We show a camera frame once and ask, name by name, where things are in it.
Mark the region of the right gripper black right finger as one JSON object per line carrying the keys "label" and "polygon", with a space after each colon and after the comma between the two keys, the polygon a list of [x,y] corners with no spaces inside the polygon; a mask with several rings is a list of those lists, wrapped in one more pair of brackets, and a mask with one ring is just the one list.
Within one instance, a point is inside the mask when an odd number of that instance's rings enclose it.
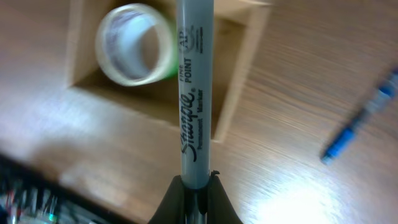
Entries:
{"label": "right gripper black right finger", "polygon": [[217,170],[211,172],[208,183],[207,224],[243,224],[218,177]]}

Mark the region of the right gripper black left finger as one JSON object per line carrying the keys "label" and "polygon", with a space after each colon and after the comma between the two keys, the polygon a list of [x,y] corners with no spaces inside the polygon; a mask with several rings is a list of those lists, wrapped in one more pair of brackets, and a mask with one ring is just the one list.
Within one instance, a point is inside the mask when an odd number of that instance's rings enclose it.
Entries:
{"label": "right gripper black left finger", "polygon": [[176,175],[148,224],[184,224],[184,194],[181,176]]}

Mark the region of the green tape roll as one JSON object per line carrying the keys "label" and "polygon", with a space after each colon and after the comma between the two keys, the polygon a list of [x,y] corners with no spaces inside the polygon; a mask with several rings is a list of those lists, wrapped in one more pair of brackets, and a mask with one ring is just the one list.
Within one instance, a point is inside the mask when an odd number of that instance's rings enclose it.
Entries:
{"label": "green tape roll", "polygon": [[177,23],[175,19],[171,17],[167,18],[167,23],[172,35],[172,67],[169,70],[166,79],[173,78],[177,76],[178,73],[178,47],[177,47]]}

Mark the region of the cream masking tape roll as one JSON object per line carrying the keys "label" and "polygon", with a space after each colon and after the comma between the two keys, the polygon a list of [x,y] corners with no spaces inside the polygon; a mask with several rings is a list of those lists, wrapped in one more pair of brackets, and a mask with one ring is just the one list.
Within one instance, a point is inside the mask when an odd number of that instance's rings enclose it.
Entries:
{"label": "cream masking tape roll", "polygon": [[167,17],[146,4],[127,4],[107,13],[95,42],[100,69],[121,86],[164,80],[172,67]]}

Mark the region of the brown cardboard box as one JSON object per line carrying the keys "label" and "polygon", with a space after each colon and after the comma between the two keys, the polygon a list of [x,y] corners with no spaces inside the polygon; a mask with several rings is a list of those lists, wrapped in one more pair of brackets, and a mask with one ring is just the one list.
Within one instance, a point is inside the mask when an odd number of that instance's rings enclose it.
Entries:
{"label": "brown cardboard box", "polygon": [[[95,34],[102,18],[127,1],[72,0],[67,40],[68,85],[119,104],[148,119],[178,128],[177,80],[123,87],[106,78],[95,57]],[[246,81],[271,5],[214,1],[214,56],[211,138],[224,140]]]}

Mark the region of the black and white sharpie marker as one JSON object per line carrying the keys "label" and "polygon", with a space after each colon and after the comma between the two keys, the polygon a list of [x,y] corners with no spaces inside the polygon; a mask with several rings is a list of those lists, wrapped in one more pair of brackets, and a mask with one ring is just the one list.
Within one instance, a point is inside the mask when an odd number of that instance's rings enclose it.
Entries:
{"label": "black and white sharpie marker", "polygon": [[177,3],[178,93],[185,223],[206,222],[210,181],[213,0]]}

